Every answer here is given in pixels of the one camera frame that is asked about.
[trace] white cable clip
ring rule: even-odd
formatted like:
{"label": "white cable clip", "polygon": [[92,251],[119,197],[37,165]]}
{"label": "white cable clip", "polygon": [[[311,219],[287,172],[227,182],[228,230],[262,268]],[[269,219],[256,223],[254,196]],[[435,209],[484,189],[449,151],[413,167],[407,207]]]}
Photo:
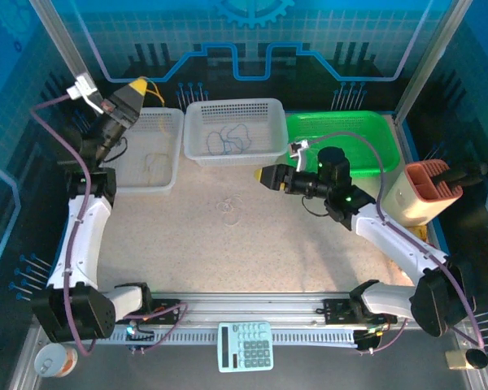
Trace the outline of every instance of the white cable clip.
{"label": "white cable clip", "polygon": [[297,172],[301,172],[306,169],[306,154],[304,152],[308,149],[309,142],[307,140],[301,140],[299,142],[293,142],[290,144],[290,157],[297,162]]}
{"label": "white cable clip", "polygon": [[85,102],[94,108],[99,114],[103,110],[89,100],[89,96],[97,92],[98,88],[88,73],[81,73],[76,77],[76,83],[71,88],[67,88],[67,93],[72,100],[83,98]]}

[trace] glass enclosure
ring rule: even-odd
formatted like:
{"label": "glass enclosure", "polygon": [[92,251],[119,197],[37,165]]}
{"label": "glass enclosure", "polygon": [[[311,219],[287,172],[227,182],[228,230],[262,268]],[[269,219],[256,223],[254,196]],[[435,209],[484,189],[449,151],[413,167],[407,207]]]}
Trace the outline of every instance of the glass enclosure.
{"label": "glass enclosure", "polygon": [[[168,107],[183,111],[204,100],[277,98],[287,111],[384,113],[396,108],[452,5],[450,0],[53,4],[103,96],[143,75],[159,83]],[[45,263],[52,264],[59,252],[68,212],[64,170],[56,164],[63,151],[33,122],[29,109],[61,96],[73,82],[29,2],[0,0],[0,388],[15,368],[32,323],[30,294],[46,282]],[[65,102],[42,116],[68,133],[87,132],[94,121],[82,101]],[[473,1],[405,126],[416,161],[488,164],[488,0]],[[488,175],[484,185],[465,189],[435,227],[444,249],[473,260],[484,286],[478,310],[487,310]],[[443,343],[438,353],[454,344],[451,338]]]}

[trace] robotic arm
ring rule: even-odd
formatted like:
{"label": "robotic arm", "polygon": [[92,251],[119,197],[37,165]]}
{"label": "robotic arm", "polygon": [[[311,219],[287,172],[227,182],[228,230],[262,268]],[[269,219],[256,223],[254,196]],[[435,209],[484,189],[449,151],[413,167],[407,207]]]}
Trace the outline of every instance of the robotic arm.
{"label": "robotic arm", "polygon": [[[89,131],[93,135],[82,140],[75,148],[85,161],[92,182],[86,212],[71,242],[72,226],[85,199],[83,171],[74,170],[68,183],[68,222],[59,259],[46,289],[36,293],[31,300],[34,314],[53,342],[72,340],[63,310],[66,271],[70,275],[72,314],[81,339],[109,337],[115,322],[125,315],[138,310],[142,314],[151,312],[151,294],[146,284],[116,286],[112,292],[101,294],[96,280],[103,229],[111,214],[116,191],[114,170],[100,165],[123,133],[136,123],[146,93],[146,81],[135,80],[99,104],[93,102],[98,100],[98,93],[87,75],[78,76],[76,85],[68,92],[73,99],[83,97],[101,116]],[[65,258],[69,245],[72,245],[72,257],[70,269],[66,270]]]}
{"label": "robotic arm", "polygon": [[[322,149],[318,153],[318,172],[302,171],[303,151],[308,146],[307,141],[290,146],[293,157],[298,155],[297,168],[284,164],[264,167],[255,178],[269,189],[324,199],[325,209],[334,221],[372,242],[414,283],[412,287],[389,286],[370,280],[351,292],[351,298],[359,300],[365,313],[415,319],[432,336],[441,336],[462,320],[466,316],[464,307],[430,256],[446,265],[473,307],[473,274],[468,262],[449,257],[426,243],[421,244],[424,250],[417,250],[412,244],[416,238],[410,232],[383,211],[382,219],[375,200],[352,184],[350,164],[342,149]],[[399,230],[398,234],[390,224]]]}

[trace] beige table surface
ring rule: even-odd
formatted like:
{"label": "beige table surface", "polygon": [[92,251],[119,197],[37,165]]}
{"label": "beige table surface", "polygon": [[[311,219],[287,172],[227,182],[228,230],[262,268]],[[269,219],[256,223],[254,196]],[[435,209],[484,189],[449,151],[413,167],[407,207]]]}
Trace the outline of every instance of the beige table surface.
{"label": "beige table surface", "polygon": [[[145,281],[160,292],[287,293],[349,291],[369,279],[410,284],[365,239],[308,214],[300,196],[255,181],[256,168],[201,168],[181,155],[168,197],[118,196],[103,234],[99,288]],[[379,190],[376,177],[355,184],[374,197]],[[234,194],[242,219],[228,227],[217,204]],[[322,203],[307,205],[324,212]]]}

